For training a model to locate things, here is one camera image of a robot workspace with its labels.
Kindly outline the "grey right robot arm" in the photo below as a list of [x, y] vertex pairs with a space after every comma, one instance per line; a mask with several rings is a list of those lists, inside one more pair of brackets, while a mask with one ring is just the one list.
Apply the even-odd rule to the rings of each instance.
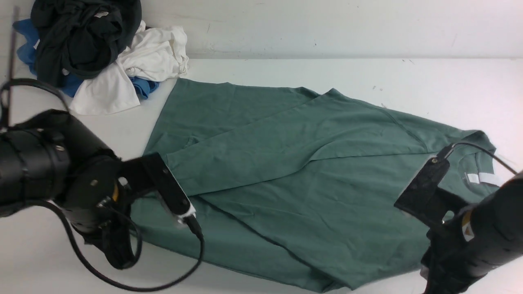
[[522, 256], [522, 173], [479, 203], [463, 208], [443, 226], [448, 235], [428, 232], [422, 257], [426, 294], [461, 294], [490, 271]]

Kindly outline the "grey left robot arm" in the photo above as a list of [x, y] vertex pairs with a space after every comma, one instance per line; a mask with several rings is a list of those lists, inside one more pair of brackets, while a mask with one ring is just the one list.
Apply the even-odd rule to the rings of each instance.
[[1, 216], [14, 205], [51, 201], [110, 265], [138, 261], [130, 240], [128, 208], [120, 208], [123, 162], [76, 117], [47, 110], [1, 134]]

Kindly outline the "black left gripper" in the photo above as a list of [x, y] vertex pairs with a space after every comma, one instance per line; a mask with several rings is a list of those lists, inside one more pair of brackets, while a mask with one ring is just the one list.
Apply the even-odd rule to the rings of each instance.
[[96, 156], [67, 177], [61, 209], [84, 241], [101, 250], [116, 269], [133, 267], [138, 258], [130, 240], [129, 209], [118, 205], [120, 161]]

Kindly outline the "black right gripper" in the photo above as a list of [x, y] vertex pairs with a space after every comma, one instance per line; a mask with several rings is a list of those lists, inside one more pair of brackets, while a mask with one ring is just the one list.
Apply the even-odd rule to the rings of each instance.
[[421, 263], [427, 284], [425, 294], [461, 294], [482, 279], [482, 275], [472, 275], [470, 262], [465, 260], [463, 250], [465, 241], [460, 225], [456, 220], [443, 224], [448, 234], [441, 236], [429, 230], [430, 246]]

